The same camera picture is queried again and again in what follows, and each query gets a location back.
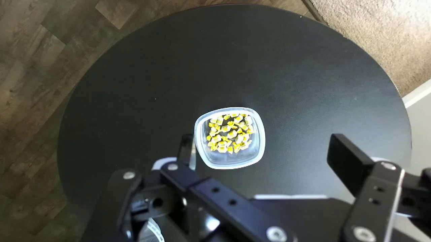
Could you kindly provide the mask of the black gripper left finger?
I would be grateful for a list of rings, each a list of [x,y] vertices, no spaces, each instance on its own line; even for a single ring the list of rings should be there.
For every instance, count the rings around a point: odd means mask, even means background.
[[[138,170],[112,174],[83,242],[161,242],[167,238],[154,225],[161,218],[169,222],[170,233],[190,241],[295,242],[282,218],[193,171],[193,154],[193,137],[186,135],[176,162],[147,175]]]

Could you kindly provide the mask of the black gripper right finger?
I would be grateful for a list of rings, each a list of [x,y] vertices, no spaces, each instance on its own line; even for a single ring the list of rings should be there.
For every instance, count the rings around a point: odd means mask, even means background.
[[[431,168],[413,175],[392,162],[374,162],[341,133],[330,137],[328,164],[355,197],[343,242],[414,242],[394,228],[398,215],[431,236]]]

